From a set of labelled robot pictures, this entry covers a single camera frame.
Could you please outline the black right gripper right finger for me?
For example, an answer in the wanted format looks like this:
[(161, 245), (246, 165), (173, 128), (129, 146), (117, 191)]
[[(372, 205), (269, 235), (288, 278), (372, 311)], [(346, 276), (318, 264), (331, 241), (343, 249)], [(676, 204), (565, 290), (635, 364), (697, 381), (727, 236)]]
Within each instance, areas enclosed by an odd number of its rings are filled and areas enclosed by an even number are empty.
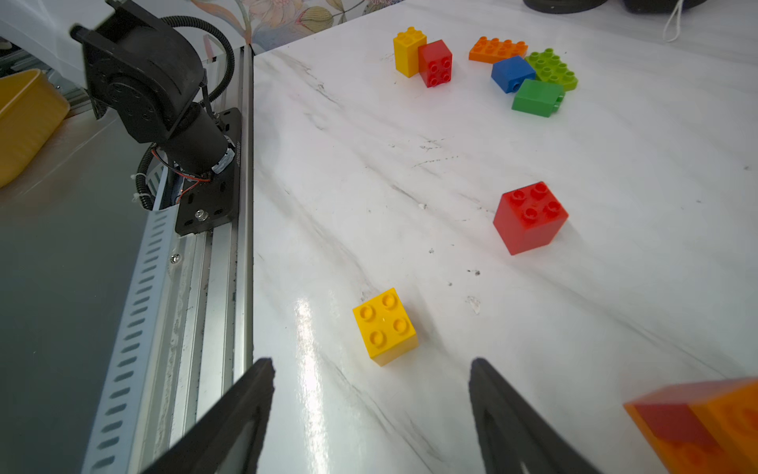
[(488, 473), (599, 473), (482, 357), (469, 393)]

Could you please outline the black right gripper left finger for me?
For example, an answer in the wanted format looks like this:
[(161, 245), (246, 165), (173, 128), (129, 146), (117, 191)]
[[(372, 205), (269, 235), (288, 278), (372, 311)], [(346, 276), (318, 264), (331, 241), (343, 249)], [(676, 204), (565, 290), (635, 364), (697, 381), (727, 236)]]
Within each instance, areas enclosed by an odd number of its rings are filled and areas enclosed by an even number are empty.
[(147, 473), (256, 473), (274, 399), (274, 364), (259, 359)]

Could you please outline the yellow lego brick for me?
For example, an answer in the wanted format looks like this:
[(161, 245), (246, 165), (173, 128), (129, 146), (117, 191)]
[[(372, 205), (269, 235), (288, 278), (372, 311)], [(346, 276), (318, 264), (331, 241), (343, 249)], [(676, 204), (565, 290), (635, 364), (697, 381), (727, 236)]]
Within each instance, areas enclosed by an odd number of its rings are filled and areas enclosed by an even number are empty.
[(418, 347), (418, 335), (395, 288), (357, 306), (355, 321), (369, 357), (384, 367)]

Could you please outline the small red lego brick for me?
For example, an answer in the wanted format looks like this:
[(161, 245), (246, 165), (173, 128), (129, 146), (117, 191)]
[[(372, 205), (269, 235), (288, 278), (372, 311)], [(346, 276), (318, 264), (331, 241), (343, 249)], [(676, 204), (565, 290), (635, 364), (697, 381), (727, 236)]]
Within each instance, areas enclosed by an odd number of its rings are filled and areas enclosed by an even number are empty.
[(718, 392), (712, 382), (671, 385), (624, 404), (670, 473), (730, 473), (724, 451), (692, 409)]

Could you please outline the red square lego brick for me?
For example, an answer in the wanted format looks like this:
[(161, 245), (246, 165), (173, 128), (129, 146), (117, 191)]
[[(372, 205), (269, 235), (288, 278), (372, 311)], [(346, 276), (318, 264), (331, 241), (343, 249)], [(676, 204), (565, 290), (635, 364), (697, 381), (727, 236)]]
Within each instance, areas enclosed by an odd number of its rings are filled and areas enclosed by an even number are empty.
[(501, 196), (493, 225), (511, 255), (549, 245), (569, 214), (544, 182)]

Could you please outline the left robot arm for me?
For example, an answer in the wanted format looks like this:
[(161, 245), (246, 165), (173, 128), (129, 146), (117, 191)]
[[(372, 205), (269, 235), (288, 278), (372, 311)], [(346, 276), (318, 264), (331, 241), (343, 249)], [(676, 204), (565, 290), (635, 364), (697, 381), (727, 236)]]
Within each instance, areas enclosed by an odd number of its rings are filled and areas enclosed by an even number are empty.
[[(214, 89), (183, 28), (223, 48), (226, 69)], [(236, 159), (211, 108), (235, 73), (235, 49), (215, 25), (159, 18), (135, 1), (4, 1), (1, 33), (84, 88), (95, 108), (115, 110), (132, 138), (163, 149), (185, 174), (206, 180)]]

